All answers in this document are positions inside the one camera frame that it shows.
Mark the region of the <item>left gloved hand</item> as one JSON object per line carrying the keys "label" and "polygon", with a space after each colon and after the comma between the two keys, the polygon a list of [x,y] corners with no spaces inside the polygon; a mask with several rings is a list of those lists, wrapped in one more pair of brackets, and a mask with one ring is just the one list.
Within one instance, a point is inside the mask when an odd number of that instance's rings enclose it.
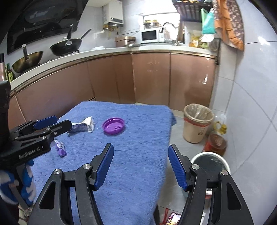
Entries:
{"label": "left gloved hand", "polygon": [[9,171],[1,170],[1,198],[5,203],[16,205],[18,200],[13,194],[12,185],[19,184],[16,188],[22,199],[30,207],[36,197],[36,186],[32,173],[34,161],[30,160],[24,165],[21,178],[15,178],[15,175]]}

